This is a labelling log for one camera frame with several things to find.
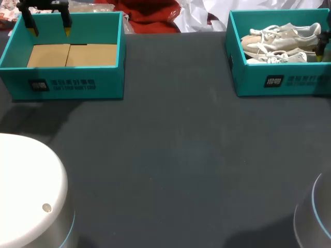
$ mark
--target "white cylinder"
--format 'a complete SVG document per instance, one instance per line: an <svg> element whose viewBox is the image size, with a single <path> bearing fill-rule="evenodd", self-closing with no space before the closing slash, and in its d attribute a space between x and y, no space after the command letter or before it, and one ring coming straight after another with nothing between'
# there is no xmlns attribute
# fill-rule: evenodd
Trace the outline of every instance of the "white cylinder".
<svg viewBox="0 0 331 248"><path fill-rule="evenodd" d="M301 248L331 247L331 172L315 180L296 206L293 224Z"/></svg>
<svg viewBox="0 0 331 248"><path fill-rule="evenodd" d="M34 139L0 134L0 248L76 248L66 170Z"/></svg>

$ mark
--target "teal shoe box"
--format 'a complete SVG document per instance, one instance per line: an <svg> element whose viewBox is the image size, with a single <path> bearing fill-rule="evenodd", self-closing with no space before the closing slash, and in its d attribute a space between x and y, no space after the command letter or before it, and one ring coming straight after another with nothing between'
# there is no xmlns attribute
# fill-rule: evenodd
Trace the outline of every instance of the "teal shoe box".
<svg viewBox="0 0 331 248"><path fill-rule="evenodd" d="M238 96L331 95L331 63L247 64L240 38L251 28L310 26L328 30L329 9L231 11L225 49Z"/></svg>
<svg viewBox="0 0 331 248"><path fill-rule="evenodd" d="M121 12L71 13L70 36L60 13L33 14L35 37L20 17L0 60L0 77L13 100L122 98L126 44ZM28 68L38 44L116 44L116 65Z"/></svg>

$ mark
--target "black logo label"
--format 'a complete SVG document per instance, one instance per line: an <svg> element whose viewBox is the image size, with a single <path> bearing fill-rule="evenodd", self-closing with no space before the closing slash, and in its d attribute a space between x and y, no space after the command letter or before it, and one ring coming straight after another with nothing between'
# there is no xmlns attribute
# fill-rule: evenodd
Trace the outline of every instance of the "black logo label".
<svg viewBox="0 0 331 248"><path fill-rule="evenodd" d="M50 91L45 79L29 79L28 82L33 91Z"/></svg>
<svg viewBox="0 0 331 248"><path fill-rule="evenodd" d="M284 75L269 75L264 83L264 88L268 87L280 87L283 82Z"/></svg>
<svg viewBox="0 0 331 248"><path fill-rule="evenodd" d="M228 59L228 63L229 63L229 66L230 66L230 70L232 71L232 67L233 67L232 54L230 54L230 57L229 57L229 59Z"/></svg>

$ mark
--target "dark gray table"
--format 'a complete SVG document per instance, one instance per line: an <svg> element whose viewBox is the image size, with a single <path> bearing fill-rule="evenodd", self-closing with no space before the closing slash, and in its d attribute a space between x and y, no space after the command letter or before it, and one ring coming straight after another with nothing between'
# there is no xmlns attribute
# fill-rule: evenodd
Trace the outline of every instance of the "dark gray table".
<svg viewBox="0 0 331 248"><path fill-rule="evenodd" d="M80 248L296 247L295 205L331 167L331 102L238 98L223 43L127 36L123 101L12 103L0 84L0 132L66 167Z"/></svg>

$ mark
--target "white paper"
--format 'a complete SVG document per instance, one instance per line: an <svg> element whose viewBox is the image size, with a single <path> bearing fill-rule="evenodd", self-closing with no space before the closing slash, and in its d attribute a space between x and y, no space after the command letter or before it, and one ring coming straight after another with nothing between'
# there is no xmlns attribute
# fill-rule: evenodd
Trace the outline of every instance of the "white paper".
<svg viewBox="0 0 331 248"><path fill-rule="evenodd" d="M182 7L174 23L182 33L198 31L225 31L230 10L255 9L314 9L323 0L177 0ZM208 13L219 21L207 24Z"/></svg>

